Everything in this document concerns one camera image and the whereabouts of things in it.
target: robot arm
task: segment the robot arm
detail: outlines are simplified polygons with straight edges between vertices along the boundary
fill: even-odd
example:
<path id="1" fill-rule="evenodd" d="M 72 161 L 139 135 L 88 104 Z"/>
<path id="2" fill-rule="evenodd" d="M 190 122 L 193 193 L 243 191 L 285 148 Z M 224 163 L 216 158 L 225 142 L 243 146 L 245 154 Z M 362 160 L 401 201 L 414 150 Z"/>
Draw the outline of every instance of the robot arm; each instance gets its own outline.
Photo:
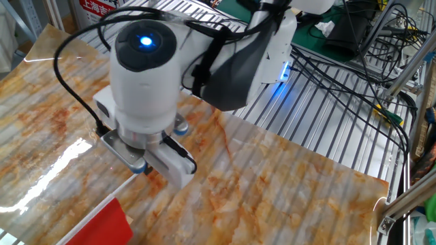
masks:
<path id="1" fill-rule="evenodd" d="M 269 17 L 266 9 L 254 13 L 248 30 Z M 110 86 L 94 96 L 100 117 L 113 129 L 102 141 L 133 172 L 143 172 L 148 163 L 183 188 L 197 166 L 170 137 L 172 131 L 187 130 L 176 113 L 181 82 L 220 110 L 241 108 L 262 81 L 280 79 L 295 29 L 295 16 L 288 10 L 280 21 L 269 22 L 253 35 L 217 45 L 219 40 L 184 24 L 131 23 L 112 47 Z M 197 57 L 202 59 L 193 63 Z"/>

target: metal rod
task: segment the metal rod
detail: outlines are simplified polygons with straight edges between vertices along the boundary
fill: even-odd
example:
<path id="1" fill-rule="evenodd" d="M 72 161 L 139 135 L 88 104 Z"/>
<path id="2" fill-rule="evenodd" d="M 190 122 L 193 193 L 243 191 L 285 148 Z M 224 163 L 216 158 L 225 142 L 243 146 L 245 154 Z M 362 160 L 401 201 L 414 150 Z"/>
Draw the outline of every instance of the metal rod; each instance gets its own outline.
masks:
<path id="1" fill-rule="evenodd" d="M 390 217 L 397 220 L 435 193 L 436 169 L 430 171 L 409 190 L 405 191 L 391 204 L 387 205 L 383 217 Z"/>
<path id="2" fill-rule="evenodd" d="M 403 87 L 409 82 L 410 78 L 416 73 L 419 66 L 422 64 L 424 57 L 429 53 L 434 51 L 436 48 L 436 31 L 433 31 L 427 40 L 424 42 L 422 47 L 415 53 L 411 58 L 410 62 L 406 65 L 401 74 L 396 78 L 394 83 L 385 92 L 387 99 L 396 97 L 398 93 L 403 89 Z"/>
<path id="3" fill-rule="evenodd" d="M 14 8 L 9 4 L 7 0 L 0 0 L 0 3 L 5 6 L 5 9 L 14 17 L 16 23 L 21 27 L 21 29 L 26 33 L 27 37 L 29 37 L 32 43 L 36 42 L 36 36 L 32 33 L 32 31 L 27 27 L 26 23 L 22 20 L 22 18 L 17 14 Z"/>
<path id="4" fill-rule="evenodd" d="M 394 11 L 394 8 L 391 7 L 391 5 L 394 4 L 395 2 L 396 1 L 388 1 L 388 4 L 384 8 L 380 17 L 377 19 L 377 22 L 374 24 L 368 37 L 365 39 L 361 47 L 361 51 L 363 54 L 366 54 L 368 52 L 369 48 L 371 47 L 375 39 L 378 37 L 379 32 L 382 30 L 381 27 L 384 27 L 388 22 L 388 18 L 390 17 L 391 13 Z"/>

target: marble-patterned surface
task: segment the marble-patterned surface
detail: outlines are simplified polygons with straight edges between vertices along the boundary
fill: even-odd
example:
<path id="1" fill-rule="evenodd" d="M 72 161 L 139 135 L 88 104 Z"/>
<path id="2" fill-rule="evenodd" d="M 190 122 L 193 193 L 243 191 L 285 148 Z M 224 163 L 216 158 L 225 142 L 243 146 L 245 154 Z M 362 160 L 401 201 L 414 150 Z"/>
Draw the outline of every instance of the marble-patterned surface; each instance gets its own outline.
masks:
<path id="1" fill-rule="evenodd" d="M 51 57 L 66 35 L 47 26 L 0 82 L 0 228 L 27 244 L 56 243 L 131 176 L 55 79 Z M 92 105 L 108 58 L 79 40 L 62 57 L 62 74 Z M 131 244 L 375 242 L 387 182 L 196 98 L 182 94 L 178 106 L 191 125 L 178 140 L 198 171 L 181 191 L 154 171 L 118 194 Z"/>

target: red sticker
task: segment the red sticker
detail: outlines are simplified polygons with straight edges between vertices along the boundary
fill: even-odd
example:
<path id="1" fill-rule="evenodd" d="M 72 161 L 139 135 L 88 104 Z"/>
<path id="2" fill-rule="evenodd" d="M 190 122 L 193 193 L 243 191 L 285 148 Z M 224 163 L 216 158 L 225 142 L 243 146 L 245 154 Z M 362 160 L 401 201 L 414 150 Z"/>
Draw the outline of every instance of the red sticker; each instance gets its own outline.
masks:
<path id="1" fill-rule="evenodd" d="M 79 3 L 84 10 L 97 14 L 100 17 L 115 9 L 115 7 L 109 6 L 98 0 L 79 0 Z"/>

